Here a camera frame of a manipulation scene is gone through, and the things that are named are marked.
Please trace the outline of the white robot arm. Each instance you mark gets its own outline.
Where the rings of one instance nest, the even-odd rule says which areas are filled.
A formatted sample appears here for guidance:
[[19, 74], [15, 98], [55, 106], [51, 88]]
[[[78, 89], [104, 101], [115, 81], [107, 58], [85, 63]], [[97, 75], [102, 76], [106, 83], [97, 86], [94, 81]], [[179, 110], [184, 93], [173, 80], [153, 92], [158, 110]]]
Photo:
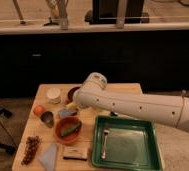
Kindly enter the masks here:
[[74, 92], [73, 100], [81, 108], [101, 108], [189, 133], [188, 97], [119, 93], [107, 90], [106, 87], [107, 78], [93, 72]]

